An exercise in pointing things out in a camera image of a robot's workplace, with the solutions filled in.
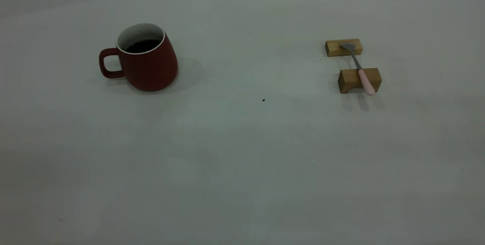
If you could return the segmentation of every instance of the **white mug rim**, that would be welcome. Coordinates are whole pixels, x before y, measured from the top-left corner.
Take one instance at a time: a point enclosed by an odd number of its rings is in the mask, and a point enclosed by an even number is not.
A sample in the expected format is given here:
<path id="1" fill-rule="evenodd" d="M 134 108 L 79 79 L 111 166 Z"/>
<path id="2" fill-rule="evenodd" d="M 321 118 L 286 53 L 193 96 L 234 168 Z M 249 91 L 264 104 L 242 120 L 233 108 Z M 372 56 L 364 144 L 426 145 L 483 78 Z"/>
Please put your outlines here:
<path id="1" fill-rule="evenodd" d="M 133 29 L 135 29 L 137 27 L 144 27 L 144 28 L 147 28 L 147 27 L 152 27 L 152 28 L 153 27 L 156 27 L 156 29 L 161 30 L 161 32 L 162 32 L 163 35 L 162 35 L 162 39 L 161 39 L 160 43 L 155 48 L 152 48 L 151 50 L 146 51 L 146 52 L 142 52 L 142 53 L 129 53 L 129 52 L 123 50 L 122 48 L 120 48 L 119 41 L 120 41 L 121 36 L 123 36 L 123 34 L 126 34 L 126 33 L 128 33 L 128 31 L 133 30 Z M 120 50 L 121 52 L 126 53 L 127 55 L 143 55 L 143 54 L 146 54 L 146 53 L 150 53 L 152 51 L 155 51 L 158 47 L 160 47 L 163 44 L 163 42 L 165 41 L 165 36 L 166 36 L 165 30 L 163 28 L 161 28 L 160 26 L 156 25 L 156 24 L 147 23 L 147 22 L 145 22 L 145 23 L 138 23 L 138 24 L 132 25 L 132 26 L 124 29 L 119 34 L 118 38 L 116 39 L 116 48 L 118 50 Z"/>

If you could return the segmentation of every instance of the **pink spoon handle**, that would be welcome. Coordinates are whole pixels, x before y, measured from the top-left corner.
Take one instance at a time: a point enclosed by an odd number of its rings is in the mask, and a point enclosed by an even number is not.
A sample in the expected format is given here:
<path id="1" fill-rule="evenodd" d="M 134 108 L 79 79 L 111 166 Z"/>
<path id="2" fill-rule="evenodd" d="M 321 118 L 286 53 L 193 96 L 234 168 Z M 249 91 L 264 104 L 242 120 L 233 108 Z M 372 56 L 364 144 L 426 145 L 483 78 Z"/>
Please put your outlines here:
<path id="1" fill-rule="evenodd" d="M 369 82 L 369 79 L 367 79 L 367 76 L 365 75 L 364 70 L 360 69 L 357 71 L 360 77 L 360 82 L 362 82 L 362 86 L 364 86 L 365 93 L 369 96 L 374 96 L 375 95 L 375 90 L 374 87 L 371 85 Z"/>

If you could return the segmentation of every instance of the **wooden block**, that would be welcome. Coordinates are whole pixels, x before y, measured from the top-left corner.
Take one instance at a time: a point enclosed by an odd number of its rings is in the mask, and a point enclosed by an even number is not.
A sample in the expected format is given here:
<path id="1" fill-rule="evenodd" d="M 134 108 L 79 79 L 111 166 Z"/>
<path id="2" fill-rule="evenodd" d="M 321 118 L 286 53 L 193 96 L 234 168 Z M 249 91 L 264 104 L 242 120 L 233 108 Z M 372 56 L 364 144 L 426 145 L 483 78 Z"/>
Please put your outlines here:
<path id="1" fill-rule="evenodd" d="M 360 55 L 362 53 L 362 45 L 359 39 L 342 39 L 339 41 L 327 41 L 325 43 L 325 50 L 328 57 L 341 57 L 342 55 L 352 55 L 352 53 L 340 46 L 342 43 L 352 43 L 355 45 L 355 54 Z"/>
<path id="2" fill-rule="evenodd" d="M 382 82 L 379 70 L 377 68 L 362 70 L 364 70 L 365 75 L 377 93 Z M 362 83 L 360 82 L 357 70 L 341 70 L 340 76 L 338 77 L 338 87 L 340 88 L 340 93 L 348 93 L 351 88 L 362 88 Z"/>

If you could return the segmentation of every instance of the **mug rim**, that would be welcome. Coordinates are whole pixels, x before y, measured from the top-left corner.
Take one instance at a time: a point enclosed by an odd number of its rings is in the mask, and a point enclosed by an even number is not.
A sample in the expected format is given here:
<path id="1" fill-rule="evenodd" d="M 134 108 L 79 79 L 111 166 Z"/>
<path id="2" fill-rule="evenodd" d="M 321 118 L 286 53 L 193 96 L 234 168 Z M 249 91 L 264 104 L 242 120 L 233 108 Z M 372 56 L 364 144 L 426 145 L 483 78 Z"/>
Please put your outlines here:
<path id="1" fill-rule="evenodd" d="M 146 51 L 146 52 L 142 52 L 142 53 L 129 53 L 129 52 L 127 52 L 127 51 L 123 50 L 122 48 L 120 48 L 120 46 L 119 46 L 120 36 L 121 36 L 123 33 L 126 33 L 126 32 L 127 32 L 129 29 L 133 29 L 134 27 L 143 26 L 143 25 L 155 26 L 155 27 L 157 27 L 158 29 L 160 29 L 160 30 L 161 30 L 161 32 L 163 33 L 163 36 L 162 36 L 162 38 L 161 38 L 160 43 L 159 43 L 159 44 L 158 44 L 158 45 L 157 45 L 155 48 L 152 48 L 151 50 Z M 122 31 L 122 32 L 121 32 L 121 33 L 118 35 L 118 38 L 116 39 L 116 48 L 117 48 L 118 50 L 120 50 L 121 52 L 126 53 L 127 55 L 143 55 L 143 54 L 146 54 L 146 53 L 150 53 L 150 52 L 152 52 L 152 51 L 155 51 L 155 50 L 156 50 L 158 47 L 160 47 L 160 46 L 163 44 L 163 42 L 165 41 L 165 35 L 166 35 L 166 34 L 165 34 L 165 30 L 164 30 L 162 27 L 160 27 L 160 26 L 158 26 L 158 25 L 156 25 L 156 24 L 153 24 L 153 23 L 148 23 L 148 22 L 144 22 L 144 23 L 138 23 L 138 24 L 132 25 L 132 26 L 130 26 L 130 27 L 128 27 L 128 28 L 126 28 L 126 29 L 124 29 L 124 30 L 123 30 L 123 31 Z"/>

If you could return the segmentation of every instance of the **mug handle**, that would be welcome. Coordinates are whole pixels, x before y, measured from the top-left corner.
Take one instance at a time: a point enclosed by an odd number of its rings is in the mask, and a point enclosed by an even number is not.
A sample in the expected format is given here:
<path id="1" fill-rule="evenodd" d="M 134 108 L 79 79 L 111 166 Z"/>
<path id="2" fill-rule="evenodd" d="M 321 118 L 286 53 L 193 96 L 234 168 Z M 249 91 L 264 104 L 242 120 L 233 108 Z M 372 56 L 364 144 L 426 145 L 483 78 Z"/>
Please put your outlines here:
<path id="1" fill-rule="evenodd" d="M 107 79 L 118 79 L 120 77 L 124 77 L 125 73 L 123 70 L 116 71 L 116 72 L 110 72 L 106 70 L 106 67 L 104 66 L 104 57 L 107 57 L 108 55 L 118 55 L 118 49 L 116 48 L 109 48 L 109 49 L 104 49 L 99 53 L 99 68 L 101 69 L 102 74 L 104 77 Z"/>

